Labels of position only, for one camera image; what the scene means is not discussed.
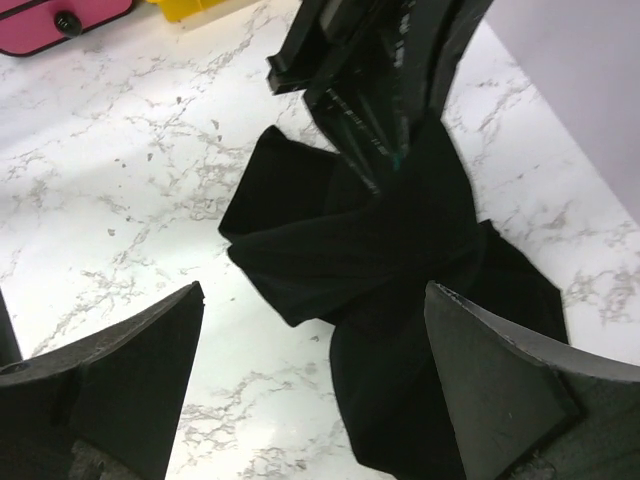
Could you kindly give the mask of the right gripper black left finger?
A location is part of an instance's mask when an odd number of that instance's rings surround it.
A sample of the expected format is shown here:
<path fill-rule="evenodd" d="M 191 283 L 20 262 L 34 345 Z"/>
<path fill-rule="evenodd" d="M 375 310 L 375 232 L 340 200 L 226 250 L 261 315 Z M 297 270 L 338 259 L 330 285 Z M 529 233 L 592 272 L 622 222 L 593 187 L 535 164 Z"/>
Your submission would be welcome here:
<path fill-rule="evenodd" d="M 203 312 L 193 282 L 127 320 L 25 359 L 3 309 L 2 478 L 165 478 Z"/>

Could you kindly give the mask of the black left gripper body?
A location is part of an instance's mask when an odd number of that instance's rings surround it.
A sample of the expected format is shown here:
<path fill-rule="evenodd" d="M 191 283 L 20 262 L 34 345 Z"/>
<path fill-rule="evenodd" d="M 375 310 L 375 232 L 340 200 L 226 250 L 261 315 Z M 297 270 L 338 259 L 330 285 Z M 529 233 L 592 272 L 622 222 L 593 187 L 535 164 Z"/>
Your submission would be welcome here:
<path fill-rule="evenodd" d="M 378 193 L 427 113 L 441 115 L 492 0 L 301 3 L 269 57 L 276 94 L 300 91 L 314 123 Z"/>

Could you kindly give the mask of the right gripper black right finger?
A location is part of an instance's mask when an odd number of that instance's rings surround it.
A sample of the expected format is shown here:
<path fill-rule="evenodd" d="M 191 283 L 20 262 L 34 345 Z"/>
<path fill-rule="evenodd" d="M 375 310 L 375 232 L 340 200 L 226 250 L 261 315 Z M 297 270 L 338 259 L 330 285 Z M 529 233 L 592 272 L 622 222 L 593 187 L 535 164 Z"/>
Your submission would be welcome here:
<path fill-rule="evenodd" d="M 469 479 L 636 479 L 639 368 L 428 285 L 426 329 Z"/>

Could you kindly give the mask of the black t shirt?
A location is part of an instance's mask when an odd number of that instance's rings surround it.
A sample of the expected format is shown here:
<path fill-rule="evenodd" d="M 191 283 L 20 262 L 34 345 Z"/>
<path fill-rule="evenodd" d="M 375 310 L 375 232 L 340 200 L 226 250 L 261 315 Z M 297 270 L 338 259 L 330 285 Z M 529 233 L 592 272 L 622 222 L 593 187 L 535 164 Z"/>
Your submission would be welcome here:
<path fill-rule="evenodd" d="M 398 479 L 464 477 L 426 332 L 428 283 L 567 341 L 558 288 L 478 220 L 436 116 L 379 194 L 338 154 L 266 129 L 219 230 L 288 325 L 333 326 L 331 378 L 354 456 Z"/>

